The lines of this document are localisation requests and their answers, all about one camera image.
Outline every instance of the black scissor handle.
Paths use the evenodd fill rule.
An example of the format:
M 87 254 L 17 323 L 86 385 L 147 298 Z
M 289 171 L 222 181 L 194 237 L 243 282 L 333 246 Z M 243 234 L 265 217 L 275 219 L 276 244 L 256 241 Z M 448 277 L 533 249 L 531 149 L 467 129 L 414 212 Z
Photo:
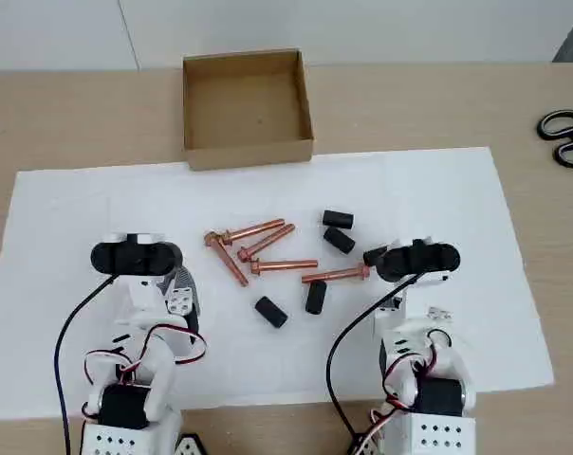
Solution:
M 546 115 L 537 124 L 536 130 L 538 136 L 541 137 L 543 140 L 555 140 L 555 139 L 562 139 L 564 137 L 570 137 L 572 139 L 571 143 L 573 144 L 573 126 L 568 126 L 560 130 L 549 130 L 547 128 L 548 123 L 556 118 L 573 119 L 573 110 L 563 109 L 561 111 L 554 111 Z
M 554 149 L 554 154 L 552 157 L 561 166 L 573 169 L 573 160 L 566 157 L 567 153 L 573 150 L 573 140 L 571 142 L 566 142 L 563 145 L 558 146 Z

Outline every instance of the cardboard box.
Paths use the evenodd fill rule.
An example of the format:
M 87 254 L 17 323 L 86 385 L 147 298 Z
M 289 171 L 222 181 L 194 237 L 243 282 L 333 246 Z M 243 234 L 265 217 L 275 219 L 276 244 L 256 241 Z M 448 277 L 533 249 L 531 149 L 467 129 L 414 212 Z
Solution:
M 183 60 L 185 152 L 190 167 L 307 161 L 314 135 L 297 49 Z

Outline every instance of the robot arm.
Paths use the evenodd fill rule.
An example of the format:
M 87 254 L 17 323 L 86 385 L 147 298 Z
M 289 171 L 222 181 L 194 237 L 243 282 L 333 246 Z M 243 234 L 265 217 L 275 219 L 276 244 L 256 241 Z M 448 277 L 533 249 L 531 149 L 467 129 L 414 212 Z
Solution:
M 95 246 L 91 262 L 101 273 L 120 274 L 134 311 L 117 321 L 111 342 L 87 355 L 93 374 L 87 371 L 92 388 L 83 411 L 97 422 L 86 423 L 81 453 L 116 453 L 127 446 L 112 444 L 128 441 L 137 453 L 173 455 L 182 423 L 168 402 L 176 367 L 206 351 L 194 279 L 173 244 L 147 234 L 109 240 Z
M 371 410 L 372 426 L 349 453 L 416 455 L 450 448 L 473 454 L 474 419 L 469 414 L 476 393 L 452 336 L 451 314 L 430 307 L 420 318 L 419 309 L 427 302 L 419 301 L 416 292 L 445 282 L 460 264 L 459 253 L 430 239 L 385 249 L 373 264 L 379 276 L 395 289 L 405 282 L 409 286 L 376 306 L 374 334 L 386 398 L 379 410 Z

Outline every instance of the copper screw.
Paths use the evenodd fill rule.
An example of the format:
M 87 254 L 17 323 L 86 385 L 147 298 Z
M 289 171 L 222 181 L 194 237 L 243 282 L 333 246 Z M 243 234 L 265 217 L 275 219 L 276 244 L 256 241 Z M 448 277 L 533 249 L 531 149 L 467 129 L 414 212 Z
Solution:
M 238 229 L 234 232 L 229 232 L 226 230 L 223 234 L 221 234 L 221 241 L 223 245 L 231 245 L 234 240 L 244 239 L 245 237 L 250 237 L 251 235 L 258 234 L 260 232 L 264 232 L 266 230 L 280 228 L 285 225 L 284 218 L 278 218 L 277 220 L 271 220 L 267 223 L 262 223 L 260 225 L 255 225 L 251 227 L 245 227 L 244 229 Z
M 274 242 L 279 241 L 280 239 L 282 239 L 284 236 L 286 236 L 287 234 L 289 234 L 293 230 L 295 230 L 295 225 L 282 226 L 280 229 L 278 229 L 275 232 L 272 232 L 268 237 L 264 237 L 263 239 L 261 239 L 256 244 L 253 244 L 253 245 L 249 246 L 248 248 L 244 248 L 244 247 L 240 248 L 238 250 L 238 258 L 243 263 L 247 263 L 248 261 L 250 261 L 250 258 L 255 253 L 258 253 L 259 251 L 261 251 L 264 248 L 267 248 L 268 246 L 270 246 Z
M 302 282 L 328 282 L 330 280 L 341 280 L 343 278 L 360 277 L 361 280 L 369 278 L 371 271 L 365 264 L 359 264 L 354 268 L 345 270 L 334 270 L 332 272 L 315 273 L 313 275 L 303 275 Z
M 270 272 L 272 270 L 292 270 L 294 268 L 316 268 L 318 261 L 305 260 L 305 261 L 276 261 L 273 263 L 262 263 L 258 259 L 250 261 L 250 273 L 254 275 L 261 275 L 261 272 Z
M 232 275 L 240 282 L 240 284 L 242 284 L 243 287 L 248 286 L 249 280 L 247 280 L 247 277 L 245 277 L 244 274 L 240 271 L 238 265 L 236 265 L 236 263 L 226 251 L 226 248 L 223 247 L 219 241 L 220 238 L 221 237 L 219 234 L 211 231 L 204 236 L 204 243 L 206 246 L 210 246 L 214 252 L 217 253 L 219 259 L 228 267 Z

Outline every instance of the wooden table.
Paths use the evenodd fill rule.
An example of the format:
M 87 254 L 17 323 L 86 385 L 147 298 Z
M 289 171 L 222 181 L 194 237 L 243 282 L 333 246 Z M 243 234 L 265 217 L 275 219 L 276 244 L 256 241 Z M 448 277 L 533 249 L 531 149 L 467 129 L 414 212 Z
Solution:
M 573 64 L 317 66 L 307 81 L 317 153 L 491 146 L 557 385 L 481 396 L 479 453 L 572 455 L 573 171 L 533 128 L 550 109 L 573 108 Z M 0 74 L 0 244 L 16 171 L 182 160 L 181 119 L 178 70 Z M 348 409 L 362 428 L 366 405 Z M 335 455 L 347 444 L 327 404 L 186 419 L 211 454 Z M 0 423 L 0 454 L 23 453 L 63 453 L 59 421 Z

